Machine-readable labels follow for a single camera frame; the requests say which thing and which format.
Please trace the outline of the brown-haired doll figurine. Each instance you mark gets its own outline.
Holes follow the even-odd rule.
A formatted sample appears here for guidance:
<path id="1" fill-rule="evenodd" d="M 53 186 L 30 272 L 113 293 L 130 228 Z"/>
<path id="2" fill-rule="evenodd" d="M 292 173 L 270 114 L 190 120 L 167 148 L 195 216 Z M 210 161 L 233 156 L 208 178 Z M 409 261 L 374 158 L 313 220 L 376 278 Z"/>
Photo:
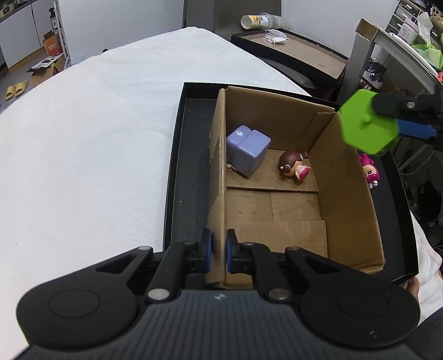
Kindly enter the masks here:
<path id="1" fill-rule="evenodd" d="M 285 151 L 279 158 L 278 169 L 283 176 L 303 182 L 310 172 L 310 166 L 303 164 L 308 158 L 307 152 Z"/>

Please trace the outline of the small cardboard box with magazines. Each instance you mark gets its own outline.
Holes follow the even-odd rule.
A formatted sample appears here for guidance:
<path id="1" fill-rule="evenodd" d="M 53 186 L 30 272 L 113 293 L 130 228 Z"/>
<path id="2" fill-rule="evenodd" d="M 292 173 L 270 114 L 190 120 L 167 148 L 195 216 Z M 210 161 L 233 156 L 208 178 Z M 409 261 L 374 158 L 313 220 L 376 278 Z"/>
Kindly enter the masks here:
<path id="1" fill-rule="evenodd" d="M 27 70 L 31 74 L 31 84 L 35 87 L 47 79 L 60 73 L 65 68 L 65 56 L 63 54 L 47 56 Z"/>

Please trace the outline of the green tissue pack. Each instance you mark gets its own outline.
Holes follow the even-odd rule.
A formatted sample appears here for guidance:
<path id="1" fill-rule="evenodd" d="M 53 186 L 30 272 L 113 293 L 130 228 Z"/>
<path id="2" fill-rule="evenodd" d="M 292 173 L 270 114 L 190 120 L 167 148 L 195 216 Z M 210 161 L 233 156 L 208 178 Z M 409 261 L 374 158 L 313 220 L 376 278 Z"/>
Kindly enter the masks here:
<path id="1" fill-rule="evenodd" d="M 436 70 L 442 69 L 443 55 L 441 50 L 432 44 L 415 44 L 412 48 Z"/>

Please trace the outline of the white face mask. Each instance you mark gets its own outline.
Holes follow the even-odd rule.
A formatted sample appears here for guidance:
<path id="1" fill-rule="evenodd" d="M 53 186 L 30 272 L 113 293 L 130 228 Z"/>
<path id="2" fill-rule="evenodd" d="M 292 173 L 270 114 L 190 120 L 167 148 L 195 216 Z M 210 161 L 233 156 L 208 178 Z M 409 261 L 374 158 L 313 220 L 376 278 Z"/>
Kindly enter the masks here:
<path id="1" fill-rule="evenodd" d="M 288 36 L 277 29 L 267 29 L 264 31 L 263 35 L 264 41 L 270 45 L 275 46 L 276 44 L 283 44 L 288 40 Z"/>

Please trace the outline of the yellow slippers pair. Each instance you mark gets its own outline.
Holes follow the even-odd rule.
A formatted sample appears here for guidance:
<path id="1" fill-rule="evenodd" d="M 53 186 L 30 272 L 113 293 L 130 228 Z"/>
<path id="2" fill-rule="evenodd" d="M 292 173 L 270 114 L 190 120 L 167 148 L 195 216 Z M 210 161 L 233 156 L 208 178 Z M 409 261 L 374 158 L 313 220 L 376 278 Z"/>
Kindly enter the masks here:
<path id="1" fill-rule="evenodd" d="M 25 93 L 28 87 L 28 83 L 28 80 L 23 80 L 22 82 L 19 82 L 12 86 L 8 86 L 4 96 L 5 100 L 9 101 L 15 97 L 20 97 L 22 94 Z"/>

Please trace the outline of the green block toy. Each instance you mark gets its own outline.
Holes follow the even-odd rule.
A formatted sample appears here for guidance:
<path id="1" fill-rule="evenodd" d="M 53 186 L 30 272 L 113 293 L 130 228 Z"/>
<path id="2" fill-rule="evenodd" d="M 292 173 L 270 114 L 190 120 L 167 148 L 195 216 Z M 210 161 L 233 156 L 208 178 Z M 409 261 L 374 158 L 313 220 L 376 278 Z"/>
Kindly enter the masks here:
<path id="1" fill-rule="evenodd" d="M 373 91 L 359 89 L 339 108 L 343 140 L 368 155 L 386 152 L 399 135 L 397 120 L 372 109 L 374 96 Z"/>

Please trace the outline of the pink-hooded doll figurine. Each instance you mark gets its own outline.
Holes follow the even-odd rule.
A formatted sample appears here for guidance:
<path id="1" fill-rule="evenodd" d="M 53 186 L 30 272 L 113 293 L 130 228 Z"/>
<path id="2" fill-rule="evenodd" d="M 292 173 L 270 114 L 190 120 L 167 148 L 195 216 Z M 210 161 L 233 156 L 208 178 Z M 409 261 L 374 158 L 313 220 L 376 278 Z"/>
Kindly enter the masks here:
<path id="1" fill-rule="evenodd" d="M 373 189 L 377 187 L 380 180 L 380 175 L 377 168 L 375 167 L 374 160 L 370 158 L 367 154 L 361 154 L 359 156 L 359 159 L 369 188 Z"/>

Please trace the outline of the grey desk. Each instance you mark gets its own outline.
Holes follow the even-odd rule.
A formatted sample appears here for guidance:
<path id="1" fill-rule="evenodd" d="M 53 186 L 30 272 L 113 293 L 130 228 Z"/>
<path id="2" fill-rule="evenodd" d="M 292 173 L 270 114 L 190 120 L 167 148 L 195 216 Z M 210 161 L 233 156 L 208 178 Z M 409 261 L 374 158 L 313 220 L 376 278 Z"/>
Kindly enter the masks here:
<path id="1" fill-rule="evenodd" d="M 407 89 L 412 94 L 432 94 L 439 84 L 435 75 L 400 39 L 362 18 L 355 29 L 354 44 L 338 96 L 344 103 L 357 90 L 373 59 L 385 69 L 381 91 Z"/>

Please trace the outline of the orange box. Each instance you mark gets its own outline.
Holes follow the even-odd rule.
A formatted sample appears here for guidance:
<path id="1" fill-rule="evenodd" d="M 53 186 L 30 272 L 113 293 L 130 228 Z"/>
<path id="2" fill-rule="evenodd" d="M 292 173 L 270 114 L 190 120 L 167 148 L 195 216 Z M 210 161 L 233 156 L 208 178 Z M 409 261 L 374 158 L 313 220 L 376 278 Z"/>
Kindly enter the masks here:
<path id="1" fill-rule="evenodd" d="M 48 56 L 60 55 L 63 53 L 59 38 L 53 31 L 47 32 L 43 36 L 43 47 Z"/>

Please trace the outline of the lavender block toy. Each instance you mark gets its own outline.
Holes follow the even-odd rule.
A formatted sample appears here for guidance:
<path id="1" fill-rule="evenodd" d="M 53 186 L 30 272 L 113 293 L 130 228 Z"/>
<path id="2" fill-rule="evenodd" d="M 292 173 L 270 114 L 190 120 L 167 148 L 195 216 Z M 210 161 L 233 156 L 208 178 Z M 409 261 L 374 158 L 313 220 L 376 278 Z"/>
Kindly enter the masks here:
<path id="1" fill-rule="evenodd" d="M 270 143 L 267 135 L 240 125 L 226 139 L 227 164 L 250 177 L 264 160 Z"/>

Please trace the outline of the white yellow plastic bottle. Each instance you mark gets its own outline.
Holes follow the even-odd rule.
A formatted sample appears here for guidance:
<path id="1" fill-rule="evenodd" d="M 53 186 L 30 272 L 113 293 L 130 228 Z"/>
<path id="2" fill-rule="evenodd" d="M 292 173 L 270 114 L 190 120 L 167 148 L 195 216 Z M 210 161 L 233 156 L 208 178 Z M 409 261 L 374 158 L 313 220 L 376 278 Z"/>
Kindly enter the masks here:
<path id="1" fill-rule="evenodd" d="M 252 29 L 280 29 L 282 27 L 282 18 L 268 13 L 258 15 L 244 15 L 240 19 L 240 25 L 245 30 Z"/>

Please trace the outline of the black framed side board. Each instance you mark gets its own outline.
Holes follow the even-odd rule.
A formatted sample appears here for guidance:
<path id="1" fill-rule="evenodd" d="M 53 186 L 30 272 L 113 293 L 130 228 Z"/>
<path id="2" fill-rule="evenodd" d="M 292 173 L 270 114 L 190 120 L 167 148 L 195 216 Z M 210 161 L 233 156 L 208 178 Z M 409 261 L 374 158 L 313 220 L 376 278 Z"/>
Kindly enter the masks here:
<path id="1" fill-rule="evenodd" d="M 314 40 L 282 30 L 287 40 L 272 45 L 261 30 L 231 36 L 231 43 L 260 58 L 284 65 L 312 82 L 335 83 L 347 67 L 348 59 Z"/>

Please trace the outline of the black tray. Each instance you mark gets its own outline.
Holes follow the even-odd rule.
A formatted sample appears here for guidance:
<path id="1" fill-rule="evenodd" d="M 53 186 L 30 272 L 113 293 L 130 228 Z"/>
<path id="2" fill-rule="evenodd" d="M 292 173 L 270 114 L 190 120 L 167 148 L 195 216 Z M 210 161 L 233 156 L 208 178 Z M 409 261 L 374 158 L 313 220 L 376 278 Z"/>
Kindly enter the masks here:
<path id="1" fill-rule="evenodd" d="M 164 242 L 197 241 L 207 225 L 210 125 L 223 83 L 185 83 L 174 127 L 164 216 Z M 399 284 L 418 274 L 418 249 L 403 183 L 390 152 L 374 158 L 382 183 L 372 200 L 385 259 L 379 276 Z"/>

